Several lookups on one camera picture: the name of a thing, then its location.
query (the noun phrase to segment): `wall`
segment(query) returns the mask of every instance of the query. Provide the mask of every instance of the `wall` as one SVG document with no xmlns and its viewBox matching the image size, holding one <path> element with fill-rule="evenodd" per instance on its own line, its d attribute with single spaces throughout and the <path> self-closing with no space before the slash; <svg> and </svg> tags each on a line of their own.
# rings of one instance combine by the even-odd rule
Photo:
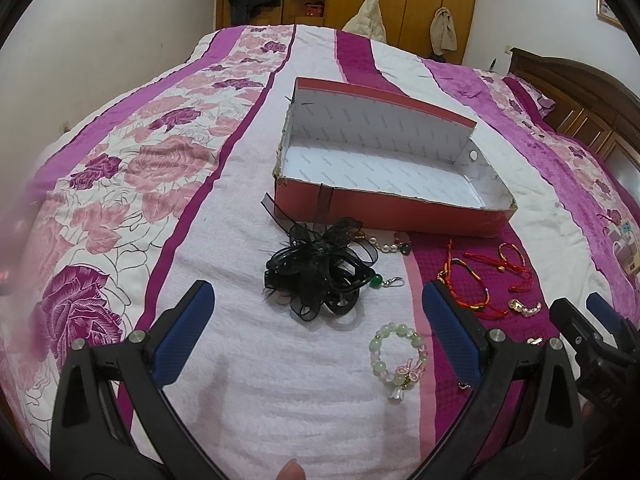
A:
<svg viewBox="0 0 640 480">
<path fill-rule="evenodd" d="M 507 45 L 604 70 L 640 96 L 640 55 L 623 30 L 596 17 L 596 0 L 476 0 L 464 64 L 506 73 Z"/>
<path fill-rule="evenodd" d="M 0 49 L 0 200 L 92 111 L 183 63 L 215 0 L 34 0 Z"/>
</svg>

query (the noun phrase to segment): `bedspread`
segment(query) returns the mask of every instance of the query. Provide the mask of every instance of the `bedspread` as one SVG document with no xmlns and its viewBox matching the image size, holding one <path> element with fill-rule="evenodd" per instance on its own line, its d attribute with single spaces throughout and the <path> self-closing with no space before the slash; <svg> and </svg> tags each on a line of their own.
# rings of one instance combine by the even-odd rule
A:
<svg viewBox="0 0 640 480">
<path fill-rule="evenodd" d="M 274 478 L 297 457 L 310 478 L 401 479 L 448 428 L 466 393 L 420 304 L 422 284 L 442 268 L 446 237 L 410 234 L 410 256 L 382 254 L 376 271 L 407 286 L 366 288 L 340 319 L 301 322 L 263 291 L 264 264 L 287 237 L 260 200 L 273 189 L 297 76 L 400 92 L 477 121 L 474 141 L 519 210 L 498 240 L 459 237 L 455 249 L 495 257 L 501 241 L 522 247 L 535 269 L 522 301 L 566 297 L 608 342 L 585 310 L 589 293 L 640 319 L 636 290 L 602 231 L 607 216 L 629 218 L 638 232 L 637 206 L 593 155 L 532 117 L 508 81 L 327 28 L 228 28 L 41 158 L 28 197 L 46 200 L 18 289 L 0 302 L 0 383 L 44 462 L 69 343 L 106 344 L 147 329 L 196 279 L 213 284 L 214 315 L 165 392 L 230 478 Z M 504 279 L 481 270 L 495 301 L 506 303 Z M 468 277 L 456 280 L 470 298 L 479 293 Z M 386 400 L 369 365 L 368 343 L 389 321 L 415 326 L 431 356 L 400 405 Z M 517 340 L 556 333 L 546 310 L 492 324 Z M 387 362 L 406 356 L 390 346 Z M 155 456 L 124 391 L 118 402 L 140 448 Z"/>
</svg>

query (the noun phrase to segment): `picture frame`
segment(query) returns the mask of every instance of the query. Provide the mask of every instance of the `picture frame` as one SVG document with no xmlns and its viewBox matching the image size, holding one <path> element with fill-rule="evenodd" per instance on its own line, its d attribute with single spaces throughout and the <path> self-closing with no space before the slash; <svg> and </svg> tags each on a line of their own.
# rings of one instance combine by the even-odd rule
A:
<svg viewBox="0 0 640 480">
<path fill-rule="evenodd" d="M 596 16 L 603 22 L 610 23 L 614 27 L 625 30 L 622 23 L 620 23 L 620 20 L 617 19 L 616 15 L 611 10 L 611 7 L 609 7 L 604 0 L 596 0 Z"/>
</svg>

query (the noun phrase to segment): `fingertip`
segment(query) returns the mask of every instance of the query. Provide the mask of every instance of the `fingertip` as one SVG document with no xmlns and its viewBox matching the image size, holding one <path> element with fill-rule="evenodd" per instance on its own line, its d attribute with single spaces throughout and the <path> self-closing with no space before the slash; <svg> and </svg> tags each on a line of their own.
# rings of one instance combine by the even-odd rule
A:
<svg viewBox="0 0 640 480">
<path fill-rule="evenodd" d="M 276 480 L 306 480 L 305 470 L 295 458 L 292 458 L 280 470 Z"/>
</svg>

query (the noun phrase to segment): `black ribbon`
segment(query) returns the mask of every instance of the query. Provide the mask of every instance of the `black ribbon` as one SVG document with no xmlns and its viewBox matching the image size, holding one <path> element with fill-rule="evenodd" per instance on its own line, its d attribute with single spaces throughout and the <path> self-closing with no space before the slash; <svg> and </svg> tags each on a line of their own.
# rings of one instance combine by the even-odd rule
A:
<svg viewBox="0 0 640 480">
<path fill-rule="evenodd" d="M 348 313 L 359 289 L 376 273 L 371 267 L 378 251 L 367 240 L 355 238 L 362 222 L 341 218 L 321 234 L 289 218 L 268 194 L 262 205 L 289 235 L 290 242 L 267 262 L 264 286 L 286 290 L 291 295 L 291 309 L 304 321 L 315 319 L 323 303 L 337 316 Z M 360 245 L 370 261 L 363 262 L 348 247 L 351 243 Z"/>
</svg>

